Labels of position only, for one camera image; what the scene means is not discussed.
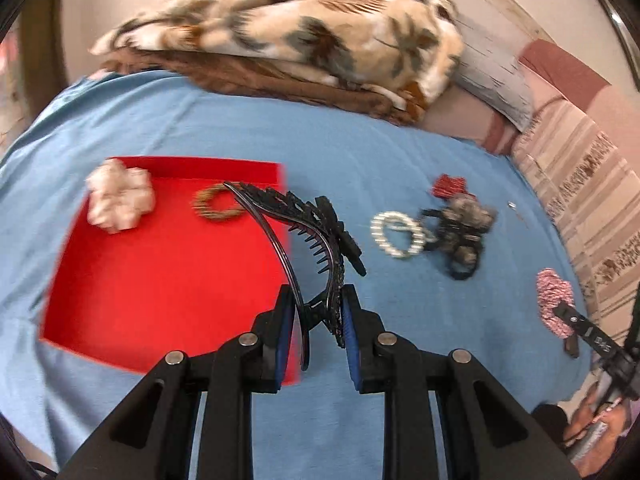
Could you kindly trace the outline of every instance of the blue gripper pad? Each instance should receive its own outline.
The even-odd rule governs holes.
[[[289,358],[289,347],[291,344],[291,332],[293,330],[294,307],[289,303],[285,307],[284,317],[282,319],[282,327],[280,329],[280,337],[278,338],[278,347],[276,348],[276,372],[275,379],[278,389],[282,387],[284,374],[287,371],[287,361]]]
[[[358,336],[351,317],[351,307],[346,297],[342,300],[342,335],[344,336],[344,347],[347,351],[347,362],[349,364],[349,375],[353,386],[360,391],[362,378],[360,377],[360,348],[358,346]]]

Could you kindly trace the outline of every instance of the patterned blanket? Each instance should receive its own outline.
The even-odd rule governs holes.
[[[163,0],[92,52],[128,46],[266,59],[300,80],[378,92],[419,119],[459,65],[456,15],[451,0]]]

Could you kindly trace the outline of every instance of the brown hair scrunchie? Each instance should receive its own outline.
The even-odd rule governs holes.
[[[240,216],[244,212],[244,207],[238,205],[224,211],[216,211],[209,206],[210,200],[215,197],[219,192],[227,190],[225,185],[220,183],[215,186],[207,187],[207,189],[201,189],[195,194],[193,199],[193,208],[196,213],[207,220],[221,221],[229,218],[235,218]]]

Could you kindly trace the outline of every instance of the hair accessory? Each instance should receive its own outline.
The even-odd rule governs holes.
[[[542,323],[554,334],[566,339],[574,333],[562,319],[554,314],[554,309],[561,301],[574,306],[574,292],[571,283],[561,280],[553,269],[543,269],[538,273],[536,281],[538,305]]]
[[[87,221],[110,234],[137,226],[156,203],[149,172],[127,169],[117,158],[108,158],[93,170],[86,184],[90,190]]]
[[[388,226],[393,231],[411,231],[411,246],[409,249],[403,251],[393,247],[385,237],[385,226]],[[375,215],[371,220],[371,235],[380,248],[394,258],[408,258],[414,256],[414,254],[419,254],[427,242],[436,241],[431,232],[425,230],[409,215],[398,211],[386,211]]]
[[[359,275],[365,276],[367,270],[360,259],[362,251],[344,228],[344,223],[338,220],[329,199],[319,196],[316,197],[315,204],[302,202],[290,191],[282,194],[270,187],[260,189],[242,182],[238,186],[225,182],[225,187],[258,222],[282,264],[298,311],[302,336],[300,355],[302,369],[306,370],[309,364],[309,331],[320,322],[335,336],[338,346],[344,348],[340,307],[344,285],[344,258]],[[322,255],[316,262],[318,265],[323,265],[318,274],[326,273],[327,281],[322,292],[311,300],[304,301],[289,257],[264,216],[288,224],[289,231],[299,231],[298,235],[307,235],[305,241],[313,241],[309,248],[316,250],[314,256]]]
[[[459,193],[451,197],[446,208],[423,210],[422,215],[440,219],[433,248],[449,255],[451,277],[466,280],[473,276],[484,249],[482,235],[491,229],[497,211],[480,205],[474,196]]]
[[[466,179],[463,176],[449,176],[446,173],[441,174],[431,188],[431,194],[436,198],[443,198],[448,200],[457,194],[466,194],[473,198],[472,195],[466,190]]]
[[[244,213],[244,207],[241,205],[235,206],[224,211],[216,211],[209,206],[210,200],[215,197],[221,191],[228,191],[224,184],[216,184],[215,186],[207,187],[196,193],[193,199],[193,208],[198,215],[206,218],[207,220],[220,221],[227,220],[240,216]]]

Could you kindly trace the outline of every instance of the pearl hair tie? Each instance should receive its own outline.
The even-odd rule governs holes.
[[[411,231],[411,246],[408,250],[402,251],[389,243],[384,234],[386,225],[393,231]],[[371,220],[371,235],[380,248],[394,258],[409,258],[414,254],[419,254],[427,242],[435,241],[431,232],[424,229],[409,215],[398,211],[386,211],[375,215]]]

